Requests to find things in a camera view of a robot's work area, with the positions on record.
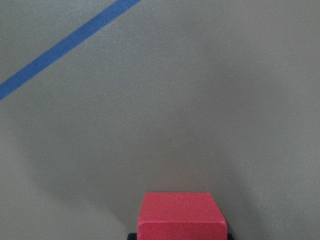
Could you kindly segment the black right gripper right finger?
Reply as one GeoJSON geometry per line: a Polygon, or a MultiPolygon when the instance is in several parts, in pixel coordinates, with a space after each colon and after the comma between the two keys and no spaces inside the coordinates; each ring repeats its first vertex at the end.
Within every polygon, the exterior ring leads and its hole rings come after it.
{"type": "Polygon", "coordinates": [[[227,240],[234,240],[234,237],[232,236],[231,233],[227,234],[227,240]]]}

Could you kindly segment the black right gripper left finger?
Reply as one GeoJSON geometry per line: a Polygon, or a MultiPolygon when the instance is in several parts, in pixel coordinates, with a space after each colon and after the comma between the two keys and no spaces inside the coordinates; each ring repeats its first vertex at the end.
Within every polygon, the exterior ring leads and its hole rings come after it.
{"type": "Polygon", "coordinates": [[[127,235],[127,240],[137,240],[137,233],[131,232],[127,235]]]}

